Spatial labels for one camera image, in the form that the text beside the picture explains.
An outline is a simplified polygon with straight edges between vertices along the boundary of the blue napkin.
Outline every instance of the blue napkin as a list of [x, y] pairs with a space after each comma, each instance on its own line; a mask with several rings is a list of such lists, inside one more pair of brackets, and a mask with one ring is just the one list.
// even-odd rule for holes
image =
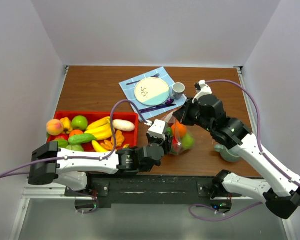
[[[136, 99], [136, 97], [135, 97], [135, 87], [136, 87], [137, 83], [130, 84], [130, 85], [127, 85], [127, 84], [132, 83], [132, 82], [137, 82], [137, 81], [140, 81], [140, 80], [143, 80], [143, 79], [146, 79], [146, 78], [150, 78], [150, 77], [152, 77], [156, 74], [160, 74], [158, 78], [162, 79], [163, 81], [165, 81], [169, 85], [170, 95], [171, 95], [172, 86], [173, 86], [173, 84], [175, 84], [175, 81], [172, 80], [172, 78], [169, 76], [169, 74], [167, 73], [167, 71], [165, 70], [164, 67], [157, 68], [157, 69], [149, 71], [145, 74], [130, 78], [126, 81], [122, 81], [122, 82], [119, 83], [119, 85], [122, 88], [126, 98], [128, 100], [132, 101], [138, 107], [138, 109], [150, 108], [150, 106], [144, 105]], [[151, 112], [146, 112], [146, 113], [143, 113], [142, 115], [146, 120], [148, 120], [150, 118], [153, 118], [155, 116], [158, 116], [160, 114], [168, 112], [172, 109], [181, 107], [182, 105], [185, 104], [186, 100], [187, 100], [187, 97], [185, 95], [183, 95], [180, 99], [174, 100], [173, 104], [175, 104], [175, 106], [165, 107], [165, 108], [154, 110], [154, 111], [151, 111]], [[135, 113], [137, 113], [136, 109], [133, 106], [132, 106], [132, 109]]]

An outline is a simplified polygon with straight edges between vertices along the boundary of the plastic bag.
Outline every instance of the plastic bag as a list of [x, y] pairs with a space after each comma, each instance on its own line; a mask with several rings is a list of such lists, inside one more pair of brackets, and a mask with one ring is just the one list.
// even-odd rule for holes
[[172, 111], [162, 120], [168, 124], [167, 132], [172, 136], [171, 154], [179, 155], [186, 150], [194, 147], [195, 139], [189, 129], [182, 125], [174, 116]]

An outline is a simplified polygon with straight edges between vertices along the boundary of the red plastic bin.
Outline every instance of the red plastic bin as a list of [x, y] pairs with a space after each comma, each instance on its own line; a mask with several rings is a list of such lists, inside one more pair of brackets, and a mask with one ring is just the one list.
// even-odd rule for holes
[[[102, 119], [104, 117], [109, 117], [110, 112], [101, 112], [101, 111], [57, 111], [54, 115], [54, 119], [62, 119], [68, 117], [71, 121], [75, 116], [84, 116], [88, 120], [88, 124], [92, 124], [93, 122]], [[121, 149], [124, 145], [130, 144], [130, 147], [134, 147], [138, 144], [138, 127], [139, 127], [139, 116], [134, 112], [115, 112], [113, 115], [113, 119], [121, 119], [132, 122], [135, 125], [134, 131], [123, 131], [123, 136], [125, 137], [125, 141], [121, 147], [117, 147], [116, 149]], [[47, 143], [53, 141], [56, 136], [49, 136], [47, 139]], [[95, 152], [91, 142], [82, 144], [82, 147], [85, 152]]]

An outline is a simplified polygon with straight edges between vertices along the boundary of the lime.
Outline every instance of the lime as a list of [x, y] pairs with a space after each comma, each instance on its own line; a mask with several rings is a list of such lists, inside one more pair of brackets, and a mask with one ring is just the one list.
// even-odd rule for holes
[[189, 133], [187, 133], [183, 138], [181, 138], [181, 144], [183, 149], [191, 149], [195, 144], [195, 139]]

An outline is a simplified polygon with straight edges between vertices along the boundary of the purple utensil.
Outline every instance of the purple utensil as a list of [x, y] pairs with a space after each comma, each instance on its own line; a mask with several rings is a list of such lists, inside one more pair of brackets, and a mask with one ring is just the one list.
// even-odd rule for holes
[[174, 99], [173, 98], [169, 98], [165, 103], [163, 104], [159, 104], [157, 106], [151, 106], [151, 107], [147, 107], [144, 109], [141, 109], [140, 112], [143, 113], [145, 111], [145, 113], [147, 113], [148, 110], [158, 110], [158, 109], [163, 109], [164, 107], [170, 107], [170, 106], [175, 106], [174, 103]]
[[169, 108], [169, 107], [173, 107], [173, 106], [176, 106], [176, 104], [170, 104], [170, 105], [162, 104], [162, 105], [158, 105], [158, 106], [154, 106], [154, 107], [144, 108], [144, 109], [140, 110], [140, 113], [145, 114], [145, 113], [149, 113], [149, 112], [152, 112], [155, 110]]
[[[157, 78], [157, 77], [159, 77], [159, 76], [160, 76], [160, 74], [157, 73], [156, 75], [153, 75], [153, 76], [151, 76], [150, 78]], [[138, 82], [140, 82], [140, 81], [129, 82], [129, 83], [127, 83], [126, 85], [136, 84], [136, 83], [138, 83]]]

